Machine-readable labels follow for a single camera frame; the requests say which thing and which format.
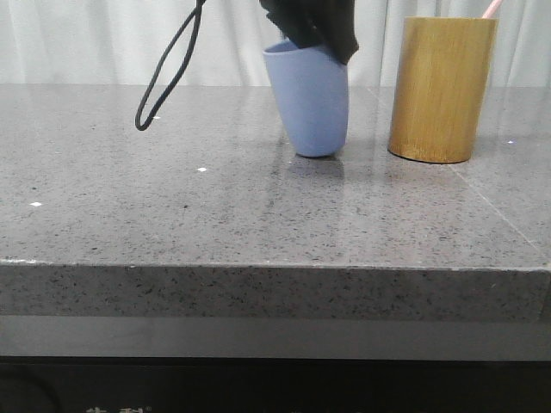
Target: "gray granite countertop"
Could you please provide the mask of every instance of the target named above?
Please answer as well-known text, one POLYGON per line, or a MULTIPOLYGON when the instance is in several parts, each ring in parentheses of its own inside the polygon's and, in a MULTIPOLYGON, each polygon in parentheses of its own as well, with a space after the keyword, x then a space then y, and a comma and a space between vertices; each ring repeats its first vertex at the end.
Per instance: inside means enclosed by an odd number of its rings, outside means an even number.
POLYGON ((140 133, 143 89, 0 86, 2 314, 551 319, 551 89, 490 90, 456 165, 387 152, 392 89, 319 160, 268 88, 176 89, 140 133))

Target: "white curtain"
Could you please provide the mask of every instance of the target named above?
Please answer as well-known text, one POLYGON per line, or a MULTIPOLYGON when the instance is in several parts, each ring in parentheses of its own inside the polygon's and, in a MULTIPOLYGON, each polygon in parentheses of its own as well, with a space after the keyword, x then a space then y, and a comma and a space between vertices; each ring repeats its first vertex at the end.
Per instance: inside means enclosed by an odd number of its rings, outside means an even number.
MULTIPOLYGON (((354 85, 393 86, 404 17, 480 16, 490 0, 356 0, 354 85)), ((0 0, 0 83, 145 84, 195 0, 0 0)), ((551 86, 551 0, 505 0, 494 86, 551 86)), ((262 50, 278 41, 258 0, 207 0, 182 84, 268 85, 262 50)), ((159 78, 170 81, 188 38, 159 78)))

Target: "pink straw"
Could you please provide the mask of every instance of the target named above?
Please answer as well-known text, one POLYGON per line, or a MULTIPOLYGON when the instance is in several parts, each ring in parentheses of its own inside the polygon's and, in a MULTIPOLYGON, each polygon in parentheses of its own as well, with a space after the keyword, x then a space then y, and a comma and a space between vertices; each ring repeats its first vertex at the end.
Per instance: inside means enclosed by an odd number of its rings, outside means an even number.
POLYGON ((493 0, 492 4, 490 4, 490 7, 488 7, 488 10, 486 10, 484 12, 484 15, 482 15, 482 18, 491 19, 496 11, 498 11, 501 2, 503 2, 503 0, 493 0))

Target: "bamboo cup holder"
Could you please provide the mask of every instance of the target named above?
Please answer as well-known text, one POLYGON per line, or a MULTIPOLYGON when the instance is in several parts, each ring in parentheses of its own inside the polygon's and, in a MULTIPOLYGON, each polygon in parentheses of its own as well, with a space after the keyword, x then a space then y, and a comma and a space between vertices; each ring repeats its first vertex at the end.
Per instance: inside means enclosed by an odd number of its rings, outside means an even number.
POLYGON ((428 163, 473 152, 498 21, 408 17, 388 150, 428 163))

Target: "black lanyard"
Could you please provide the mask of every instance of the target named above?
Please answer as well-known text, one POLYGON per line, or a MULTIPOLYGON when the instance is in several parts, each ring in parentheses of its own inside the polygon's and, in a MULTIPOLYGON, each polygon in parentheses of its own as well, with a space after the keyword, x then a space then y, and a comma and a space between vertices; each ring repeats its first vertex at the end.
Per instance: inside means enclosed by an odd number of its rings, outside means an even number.
POLYGON ((169 97, 172 90, 176 87, 176 85, 182 78, 183 73, 188 68, 189 61, 191 60, 191 56, 193 55, 193 51, 195 49, 195 43, 197 42, 197 37, 199 36, 199 29, 201 28, 201 14, 203 10, 203 4, 206 1, 207 0, 197 0, 195 8, 189 14, 188 18, 183 23, 183 25, 178 29, 175 36, 170 41, 169 45, 166 47, 166 50, 164 51, 163 56, 161 56, 161 59, 158 61, 157 68, 153 73, 152 80, 149 82, 149 86, 147 86, 147 90, 145 91, 145 94, 141 98, 141 102, 139 103, 138 112, 136 112, 135 125, 140 131, 144 131, 149 127, 149 125, 151 125, 151 123, 153 122, 154 116, 157 114, 161 106, 163 106, 164 101, 166 100, 167 97, 169 97), (174 47, 178 39, 180 39, 180 36, 182 35, 182 33, 185 31, 186 27, 191 23, 192 20, 195 20, 193 25, 193 32, 191 33, 191 38, 189 39, 189 43, 188 43, 188 51, 186 52, 186 55, 183 58, 182 65, 180 66, 180 69, 178 69, 178 72, 176 73, 176 75, 174 75, 174 77, 172 78, 172 80, 170 81, 166 89, 163 91, 161 96, 157 99, 157 101, 153 105, 152 110, 147 115, 147 119, 145 119, 145 122, 142 124, 141 115, 142 115, 142 112, 144 111, 144 106, 147 103, 147 99, 149 99, 149 95, 152 92, 153 86, 155 86, 155 83, 157 82, 158 74, 163 68, 164 61, 170 54, 172 47, 174 47))

